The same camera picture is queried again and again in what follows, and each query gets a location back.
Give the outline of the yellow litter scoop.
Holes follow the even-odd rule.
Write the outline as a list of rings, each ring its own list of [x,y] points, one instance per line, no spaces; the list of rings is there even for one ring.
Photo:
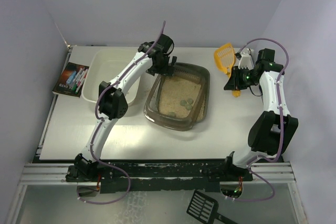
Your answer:
[[[230,79],[236,63],[235,51],[231,43],[226,43],[215,50],[214,61],[217,69]]]

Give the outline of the brown litter box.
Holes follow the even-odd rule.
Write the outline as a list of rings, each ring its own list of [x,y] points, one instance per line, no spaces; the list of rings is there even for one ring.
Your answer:
[[[155,80],[145,102],[145,117],[171,130],[190,130],[206,117],[210,79],[210,72],[204,67],[177,63],[173,76],[158,76]],[[180,105],[181,100],[187,99],[194,100],[189,111]]]

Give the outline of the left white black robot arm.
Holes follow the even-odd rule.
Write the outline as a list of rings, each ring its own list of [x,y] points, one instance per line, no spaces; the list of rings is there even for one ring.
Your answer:
[[[173,40],[160,34],[156,41],[142,43],[130,63],[115,78],[99,84],[99,96],[95,106],[97,125],[74,162],[79,173],[87,178],[97,175],[104,144],[113,126],[128,110],[126,95],[135,81],[145,72],[151,75],[173,75],[176,63],[176,57],[170,60],[173,48]]]

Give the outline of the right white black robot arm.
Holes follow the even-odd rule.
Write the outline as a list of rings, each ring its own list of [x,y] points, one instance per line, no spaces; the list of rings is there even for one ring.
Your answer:
[[[252,69],[233,68],[224,90],[259,86],[263,112],[249,131],[247,147],[226,157],[226,173],[243,176],[260,159],[276,162],[288,147],[299,123],[288,110],[283,80],[284,66],[275,63],[273,49],[260,50]]]

